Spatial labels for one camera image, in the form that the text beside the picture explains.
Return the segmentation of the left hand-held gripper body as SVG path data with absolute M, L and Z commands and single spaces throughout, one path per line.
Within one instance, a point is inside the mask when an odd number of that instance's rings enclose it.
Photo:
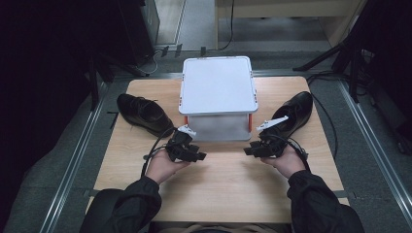
M 176 159 L 189 162 L 189 156 L 198 152 L 198 146 L 192 145 L 192 137 L 196 133 L 187 125 L 178 127 L 166 144 L 166 151 L 172 161 Z

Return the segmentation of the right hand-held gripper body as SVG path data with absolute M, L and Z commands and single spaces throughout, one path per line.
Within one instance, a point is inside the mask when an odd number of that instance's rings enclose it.
M 256 148 L 256 157 L 278 157 L 282 154 L 287 145 L 287 140 L 286 135 L 281 131 L 281 126 L 288 119 L 288 116 L 282 116 L 265 120 L 257 127 L 259 141 Z

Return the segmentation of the black leather dress shoe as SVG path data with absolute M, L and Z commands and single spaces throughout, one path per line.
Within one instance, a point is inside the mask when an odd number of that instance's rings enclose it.
M 287 116 L 288 119 L 262 131 L 262 134 L 275 134 L 289 138 L 308 121 L 313 109 L 313 97 L 308 91 L 297 93 L 285 102 L 272 116 L 273 119 Z
M 129 124 L 142 127 L 156 137 L 165 138 L 173 133 L 172 120 L 155 101 L 123 93 L 118 97 L 117 105 Z

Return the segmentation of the white two-tier shoe rack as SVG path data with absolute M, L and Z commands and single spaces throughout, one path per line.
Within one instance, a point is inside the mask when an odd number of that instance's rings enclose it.
M 258 110 L 250 58 L 220 56 L 184 61 L 179 113 L 198 142 L 248 141 Z

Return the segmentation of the person's right hand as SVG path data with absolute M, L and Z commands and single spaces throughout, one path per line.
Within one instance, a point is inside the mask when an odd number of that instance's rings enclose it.
M 264 157 L 260 161 L 276 168 L 286 179 L 305 169 L 303 161 L 291 146 L 286 146 L 280 157 Z

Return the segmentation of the person's left hand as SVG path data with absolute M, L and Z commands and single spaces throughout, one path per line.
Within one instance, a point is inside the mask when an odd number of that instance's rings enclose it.
M 151 159 L 145 176 L 161 184 L 178 171 L 189 166 L 189 162 L 174 162 L 170 159 L 166 150 L 159 150 Z

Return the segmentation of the black metal stand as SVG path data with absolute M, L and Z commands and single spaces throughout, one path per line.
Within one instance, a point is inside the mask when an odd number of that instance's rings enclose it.
M 100 101 L 99 90 L 97 84 L 97 75 L 100 75 L 104 83 L 112 83 L 115 75 L 112 72 L 110 66 L 115 65 L 126 73 L 131 74 L 134 77 L 147 77 L 149 74 L 143 71 L 138 71 L 131 65 L 126 65 L 120 61 L 114 59 L 112 56 L 105 53 L 92 53 L 88 60 L 88 79 L 90 81 L 90 93 L 91 93 L 91 107 L 92 111 L 97 109 L 97 105 Z

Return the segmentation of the black tripod stand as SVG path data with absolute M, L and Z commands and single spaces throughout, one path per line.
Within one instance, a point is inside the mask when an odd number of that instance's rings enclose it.
M 350 67 L 348 92 L 350 97 L 358 103 L 357 90 L 359 71 L 361 69 L 361 38 L 354 33 L 350 33 L 338 45 L 325 51 L 306 64 L 293 68 L 293 70 L 298 72 L 308 71 L 335 54 L 336 58 L 332 63 L 331 70 L 334 73 L 342 74 L 347 67 Z

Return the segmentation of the black cabinet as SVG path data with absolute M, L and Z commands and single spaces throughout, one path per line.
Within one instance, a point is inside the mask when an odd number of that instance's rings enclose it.
M 146 0 L 117 0 L 117 3 L 134 63 L 145 63 L 155 53 L 153 36 L 145 13 Z

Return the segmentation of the light wooden furniture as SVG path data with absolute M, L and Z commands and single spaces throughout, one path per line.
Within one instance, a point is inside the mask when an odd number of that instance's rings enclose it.
M 215 32 L 219 19 L 255 17 L 317 17 L 331 46 L 342 42 L 368 0 L 215 0 Z

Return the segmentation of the metal floor rail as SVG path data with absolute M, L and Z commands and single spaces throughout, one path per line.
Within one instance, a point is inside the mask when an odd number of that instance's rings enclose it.
M 102 83 L 101 85 L 99 85 L 99 100 L 97 101 L 97 105 L 95 109 L 88 114 L 86 126 L 84 127 L 81 136 L 75 146 L 75 149 L 71 155 L 71 158 L 61 179 L 59 187 L 54 197 L 52 198 L 51 205 L 49 207 L 49 210 L 43 221 L 39 233 L 53 233 L 56 227 L 61 212 L 69 196 L 70 189 L 72 188 L 74 179 L 79 171 L 80 165 L 86 152 L 86 148 L 88 146 L 88 142 L 91 138 L 91 134 L 100 116 L 103 102 L 107 96 L 109 89 L 110 85 L 108 83 Z
M 344 81 L 339 81 L 339 88 L 344 97 L 360 132 L 365 139 L 372 155 L 387 183 L 389 189 L 399 206 L 405 221 L 412 230 L 412 195 L 407 191 L 403 181 L 398 175 L 395 167 L 384 151 L 381 142 L 372 129 L 360 103 L 357 103 L 349 93 L 349 86 Z

